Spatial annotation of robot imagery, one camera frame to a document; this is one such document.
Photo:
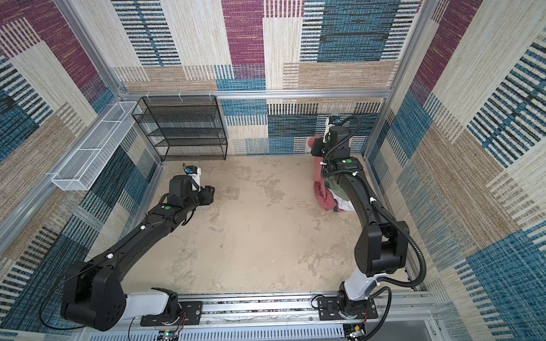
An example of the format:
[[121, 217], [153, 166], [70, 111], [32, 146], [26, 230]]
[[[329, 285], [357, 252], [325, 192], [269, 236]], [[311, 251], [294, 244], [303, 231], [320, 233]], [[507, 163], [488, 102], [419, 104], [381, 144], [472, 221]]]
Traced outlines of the red cloth with grey trim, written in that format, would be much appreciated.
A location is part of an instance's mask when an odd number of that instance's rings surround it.
[[321, 177], [322, 161], [321, 157], [313, 156], [313, 182], [314, 182], [314, 195], [318, 204], [327, 211], [334, 211], [338, 213], [340, 211], [338, 203], [336, 202], [332, 192], [327, 188], [325, 179]]

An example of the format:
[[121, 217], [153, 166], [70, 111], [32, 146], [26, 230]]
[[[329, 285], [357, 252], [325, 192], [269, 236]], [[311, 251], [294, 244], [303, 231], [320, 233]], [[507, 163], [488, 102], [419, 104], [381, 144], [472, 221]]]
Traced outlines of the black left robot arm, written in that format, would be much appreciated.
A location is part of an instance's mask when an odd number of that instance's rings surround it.
[[61, 317], [99, 331], [119, 321], [143, 318], [169, 325], [181, 319], [178, 294], [165, 288], [127, 294], [122, 282], [129, 270], [160, 240], [189, 223], [196, 209], [211, 205], [216, 189], [199, 186], [189, 175], [174, 176], [169, 192], [143, 220], [103, 253], [77, 261], [65, 273]]

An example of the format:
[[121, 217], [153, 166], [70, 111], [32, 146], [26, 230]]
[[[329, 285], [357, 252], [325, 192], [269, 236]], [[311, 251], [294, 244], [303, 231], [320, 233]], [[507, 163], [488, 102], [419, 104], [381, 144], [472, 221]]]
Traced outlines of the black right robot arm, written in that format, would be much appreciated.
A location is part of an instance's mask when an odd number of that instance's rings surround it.
[[323, 138], [315, 140], [311, 154], [321, 159], [321, 177], [335, 183], [347, 195], [361, 223], [354, 247], [355, 270], [343, 281], [337, 299], [328, 304], [330, 315], [344, 319], [375, 318], [373, 290], [381, 284], [413, 287], [410, 281], [391, 276], [405, 267], [409, 227], [385, 213], [369, 185], [360, 161], [351, 156], [351, 132], [341, 125], [329, 125]]

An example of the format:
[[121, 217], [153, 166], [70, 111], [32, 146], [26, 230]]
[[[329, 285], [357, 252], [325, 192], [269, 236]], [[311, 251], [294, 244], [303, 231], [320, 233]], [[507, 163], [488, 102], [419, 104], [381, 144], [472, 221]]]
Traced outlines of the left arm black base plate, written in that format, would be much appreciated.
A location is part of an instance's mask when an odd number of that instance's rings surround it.
[[203, 308], [202, 301], [183, 301], [167, 305], [159, 315], [145, 315], [139, 325], [142, 327], [170, 327], [198, 325]]

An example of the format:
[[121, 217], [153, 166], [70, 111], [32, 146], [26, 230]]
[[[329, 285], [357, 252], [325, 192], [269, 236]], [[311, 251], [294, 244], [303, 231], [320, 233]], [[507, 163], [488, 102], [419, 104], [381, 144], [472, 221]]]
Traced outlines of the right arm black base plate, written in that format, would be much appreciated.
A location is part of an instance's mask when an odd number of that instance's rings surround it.
[[378, 318], [374, 300], [350, 301], [339, 297], [314, 299], [321, 321], [364, 320]]

